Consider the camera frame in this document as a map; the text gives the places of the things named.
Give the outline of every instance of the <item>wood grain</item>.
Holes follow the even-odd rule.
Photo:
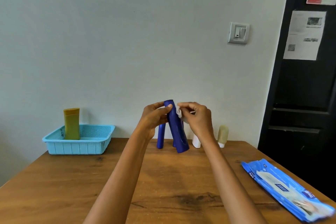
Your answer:
[[[82,223],[113,171],[127,139],[113,138],[103,155],[44,153],[0,189],[1,223]],[[269,223],[300,223],[241,167],[266,158],[322,202],[336,203],[246,142],[223,149],[243,186]],[[323,223],[336,223],[336,217]],[[177,154],[172,140],[148,145],[127,223],[229,223],[203,149]]]

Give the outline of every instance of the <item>light blue basket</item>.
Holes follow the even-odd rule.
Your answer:
[[[80,140],[64,140],[62,126],[43,137],[42,141],[47,143],[49,154],[102,154],[111,141],[114,129],[115,126],[111,125],[79,125]]]

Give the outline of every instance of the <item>qr code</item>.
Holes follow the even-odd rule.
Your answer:
[[[288,45],[288,51],[289,52],[295,52],[295,46],[296,46],[296,44],[289,44]]]

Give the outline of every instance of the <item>printed image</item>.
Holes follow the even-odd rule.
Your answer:
[[[308,26],[321,26],[322,25],[322,19],[320,17],[309,17],[307,25]]]
[[[289,52],[295,52],[295,46],[296,46],[296,44],[289,44],[288,45],[288,51]]]

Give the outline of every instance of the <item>switch plate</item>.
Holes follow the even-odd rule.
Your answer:
[[[250,34],[250,24],[231,22],[229,43],[247,44]]]

